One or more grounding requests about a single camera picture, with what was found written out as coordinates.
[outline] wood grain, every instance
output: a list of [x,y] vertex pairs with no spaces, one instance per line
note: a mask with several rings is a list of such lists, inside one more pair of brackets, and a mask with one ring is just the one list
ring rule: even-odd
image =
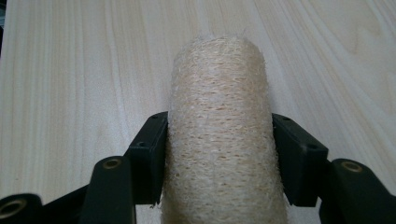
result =
[[[8,1],[0,62],[0,198],[48,203],[121,155],[168,109],[172,63],[198,35],[246,36],[271,107],[373,169],[396,194],[394,1]],[[159,209],[139,207],[140,223]],[[291,208],[290,223],[318,223]]]

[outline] wooden table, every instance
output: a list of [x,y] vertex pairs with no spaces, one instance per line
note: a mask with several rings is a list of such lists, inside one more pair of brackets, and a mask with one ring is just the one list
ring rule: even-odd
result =
[[[396,3],[10,0],[0,67],[0,198],[48,203],[168,109],[173,59],[198,35],[249,38],[272,110],[373,169],[396,194]],[[160,210],[138,207],[140,223]],[[290,223],[318,223],[291,208]]]

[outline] fibrous texture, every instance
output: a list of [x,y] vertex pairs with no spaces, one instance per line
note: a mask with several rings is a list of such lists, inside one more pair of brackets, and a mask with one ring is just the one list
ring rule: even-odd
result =
[[199,38],[176,57],[164,223],[286,223],[264,58],[245,38]]

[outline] screw hole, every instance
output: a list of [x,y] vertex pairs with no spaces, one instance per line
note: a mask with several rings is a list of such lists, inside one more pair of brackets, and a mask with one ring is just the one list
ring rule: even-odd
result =
[[308,145],[306,145],[306,146],[309,147],[309,148],[313,148],[313,149],[318,148],[318,146],[317,146],[317,145],[314,145],[314,144],[308,144]]
[[24,199],[16,199],[4,204],[0,207],[0,219],[12,217],[18,214],[26,206],[26,204],[27,202]]
[[111,159],[103,163],[103,167],[107,170],[114,169],[121,164],[120,159]]
[[147,144],[145,142],[138,142],[137,145],[139,147],[145,147]]
[[357,163],[353,161],[343,161],[341,165],[344,166],[348,171],[360,173],[363,169]]

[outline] black plastic bracket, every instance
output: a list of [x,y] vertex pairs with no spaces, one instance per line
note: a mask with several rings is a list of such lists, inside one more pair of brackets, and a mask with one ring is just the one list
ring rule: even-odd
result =
[[315,207],[329,149],[292,119],[273,114],[273,125],[280,175],[289,203]]

